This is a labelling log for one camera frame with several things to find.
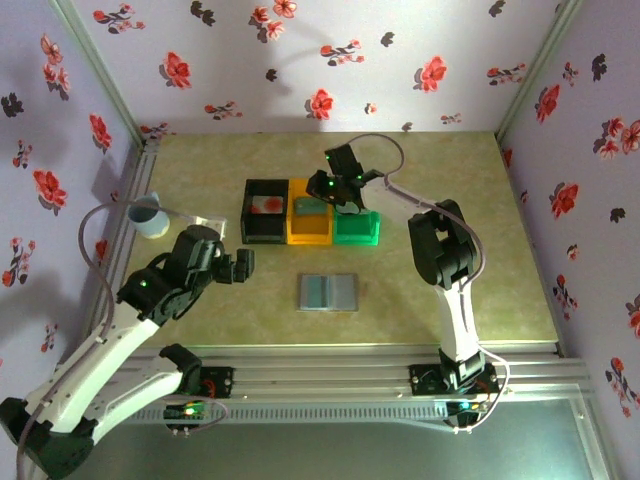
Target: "tan tabletop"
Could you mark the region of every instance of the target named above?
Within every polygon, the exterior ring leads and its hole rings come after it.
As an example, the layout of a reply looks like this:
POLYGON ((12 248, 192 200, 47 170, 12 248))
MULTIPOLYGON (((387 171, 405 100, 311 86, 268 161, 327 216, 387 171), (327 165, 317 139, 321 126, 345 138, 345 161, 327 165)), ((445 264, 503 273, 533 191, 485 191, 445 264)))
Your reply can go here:
MULTIPOLYGON (((150 190, 188 214, 228 219, 225 248, 242 248, 240 213, 248 178, 309 177, 327 169, 324 150, 353 134, 177 135, 165 137, 150 190)), ((452 198, 485 244, 488 264, 473 285, 476 325, 484 341, 554 341, 532 254, 500 152, 491 133, 391 134, 405 149, 398 185, 425 199, 452 198)), ((365 170, 389 171, 398 153, 383 139, 354 144, 365 170)), ((137 236, 128 272, 170 251, 186 227, 172 220, 157 240, 137 236)), ((426 344, 439 341, 435 293, 415 270, 406 227, 382 218, 380 243, 364 246, 251 245, 256 270, 244 284, 211 284, 179 322, 145 346, 282 344, 426 344), (358 312, 298 312, 300 273, 356 273, 358 312)))

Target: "floral wallpaper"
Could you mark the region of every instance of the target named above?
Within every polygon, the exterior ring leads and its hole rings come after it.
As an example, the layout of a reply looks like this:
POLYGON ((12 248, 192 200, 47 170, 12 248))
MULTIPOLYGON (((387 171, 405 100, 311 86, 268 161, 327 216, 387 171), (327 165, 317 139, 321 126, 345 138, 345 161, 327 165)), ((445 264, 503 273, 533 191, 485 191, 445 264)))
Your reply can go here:
MULTIPOLYGON (((128 16, 105 15, 115 28, 128 16)), ((6 0, 0 43, 1 401, 36 388, 77 346, 97 288, 78 251, 78 226, 89 209, 117 198, 136 151, 47 0, 6 0)), ((111 227, 106 214, 87 225, 97 261, 109 254, 111 227)), ((4 434, 0 471, 15 471, 4 434)))
POLYGON ((67 1, 142 134, 495 131, 559 3, 67 1))
POLYGON ((516 195, 527 192, 556 323, 567 353, 587 362, 622 478, 640 478, 638 21, 634 0, 586 0, 502 145, 516 195))

